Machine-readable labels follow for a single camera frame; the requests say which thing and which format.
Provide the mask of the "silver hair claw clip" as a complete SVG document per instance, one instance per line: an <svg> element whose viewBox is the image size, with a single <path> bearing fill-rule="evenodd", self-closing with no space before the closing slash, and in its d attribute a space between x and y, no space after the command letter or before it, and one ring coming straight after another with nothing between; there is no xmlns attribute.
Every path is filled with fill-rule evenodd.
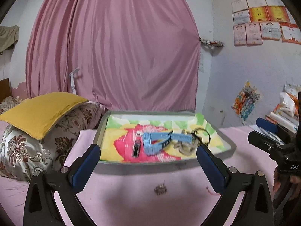
<svg viewBox="0 0 301 226"><path fill-rule="evenodd" d="M187 132L185 129L181 131L181 134L192 137L192 134L190 132ZM177 143L173 145L173 148L178 150L182 155L190 156L197 148L197 146L198 141L194 137L192 137L192 142L177 141Z"/></svg>

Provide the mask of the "black hair clip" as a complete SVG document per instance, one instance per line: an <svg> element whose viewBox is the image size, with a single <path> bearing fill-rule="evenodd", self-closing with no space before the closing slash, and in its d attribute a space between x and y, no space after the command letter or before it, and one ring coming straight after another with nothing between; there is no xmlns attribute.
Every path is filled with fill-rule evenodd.
<svg viewBox="0 0 301 226"><path fill-rule="evenodd" d="M134 158L139 157L140 148L141 148L141 134L137 133L136 138L135 138L135 142L134 142L134 146L133 146L132 157L134 157Z"/></svg>

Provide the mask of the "stacked bags pile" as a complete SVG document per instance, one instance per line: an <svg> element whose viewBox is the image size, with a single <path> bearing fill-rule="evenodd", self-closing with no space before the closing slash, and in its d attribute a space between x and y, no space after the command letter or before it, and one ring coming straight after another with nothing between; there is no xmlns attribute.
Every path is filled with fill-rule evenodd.
<svg viewBox="0 0 301 226"><path fill-rule="evenodd" d="M286 83L279 95L279 103L266 115L266 119L296 134L299 124L299 92L300 85Z"/></svg>

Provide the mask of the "floral patterned pillow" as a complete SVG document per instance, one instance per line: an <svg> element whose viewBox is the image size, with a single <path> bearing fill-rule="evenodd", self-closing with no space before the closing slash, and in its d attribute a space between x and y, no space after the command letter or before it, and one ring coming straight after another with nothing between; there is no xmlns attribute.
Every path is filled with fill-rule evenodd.
<svg viewBox="0 0 301 226"><path fill-rule="evenodd" d="M1 121L1 176L28 182L37 170L59 170L80 131L94 129L104 113L100 103L81 104L63 116L42 140Z"/></svg>

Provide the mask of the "yellow pillow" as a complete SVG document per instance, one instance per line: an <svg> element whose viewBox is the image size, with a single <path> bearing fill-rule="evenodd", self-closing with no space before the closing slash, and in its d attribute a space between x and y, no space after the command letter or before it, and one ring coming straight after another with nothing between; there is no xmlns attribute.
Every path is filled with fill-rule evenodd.
<svg viewBox="0 0 301 226"><path fill-rule="evenodd" d="M22 101L1 114L1 121L41 140L60 118L87 101L73 93L52 92Z"/></svg>

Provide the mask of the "small beaded ornament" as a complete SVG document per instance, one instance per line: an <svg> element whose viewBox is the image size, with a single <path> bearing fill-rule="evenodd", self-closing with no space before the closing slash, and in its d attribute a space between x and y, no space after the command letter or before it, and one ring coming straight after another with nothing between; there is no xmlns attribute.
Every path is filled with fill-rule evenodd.
<svg viewBox="0 0 301 226"><path fill-rule="evenodd" d="M159 185L154 188L154 192L156 195L163 195L167 192L167 188L165 186L165 182L163 181Z"/></svg>

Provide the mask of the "brown wooden headboard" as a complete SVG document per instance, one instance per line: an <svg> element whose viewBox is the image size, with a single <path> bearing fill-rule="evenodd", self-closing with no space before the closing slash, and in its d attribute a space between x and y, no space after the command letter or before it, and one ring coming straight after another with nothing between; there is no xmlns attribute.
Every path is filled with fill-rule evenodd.
<svg viewBox="0 0 301 226"><path fill-rule="evenodd" d="M9 79L0 80L0 103L9 96L12 96Z"/></svg>

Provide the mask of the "olive green hanging cloth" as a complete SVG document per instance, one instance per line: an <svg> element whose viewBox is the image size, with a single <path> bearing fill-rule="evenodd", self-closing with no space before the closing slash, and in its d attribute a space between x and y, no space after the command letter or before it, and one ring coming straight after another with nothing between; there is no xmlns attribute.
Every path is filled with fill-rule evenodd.
<svg viewBox="0 0 301 226"><path fill-rule="evenodd" d="M19 40L19 26L0 26L0 52L11 50Z"/></svg>

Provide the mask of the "pink curtain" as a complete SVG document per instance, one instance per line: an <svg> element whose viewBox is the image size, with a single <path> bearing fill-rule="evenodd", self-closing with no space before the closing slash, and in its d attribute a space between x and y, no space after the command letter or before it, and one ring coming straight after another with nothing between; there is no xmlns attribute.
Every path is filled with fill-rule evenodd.
<svg viewBox="0 0 301 226"><path fill-rule="evenodd" d="M109 110L196 109L201 45L186 0L44 0L26 56L29 97L71 90Z"/></svg>

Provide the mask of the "colourful wall drawing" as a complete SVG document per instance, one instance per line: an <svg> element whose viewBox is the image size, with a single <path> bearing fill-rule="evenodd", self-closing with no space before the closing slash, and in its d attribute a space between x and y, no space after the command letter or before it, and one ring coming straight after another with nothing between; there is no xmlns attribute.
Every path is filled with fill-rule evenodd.
<svg viewBox="0 0 301 226"><path fill-rule="evenodd" d="M245 82L232 104L232 110L243 124L245 124L262 96L262 93L249 81Z"/></svg>

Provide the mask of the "wall certificates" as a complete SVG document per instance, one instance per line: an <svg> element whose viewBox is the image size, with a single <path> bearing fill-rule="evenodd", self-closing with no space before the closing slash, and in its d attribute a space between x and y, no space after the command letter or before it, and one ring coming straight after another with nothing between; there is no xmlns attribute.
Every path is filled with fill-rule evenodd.
<svg viewBox="0 0 301 226"><path fill-rule="evenodd" d="M262 45L264 40L300 45L300 29L281 0L232 2L234 46Z"/></svg>

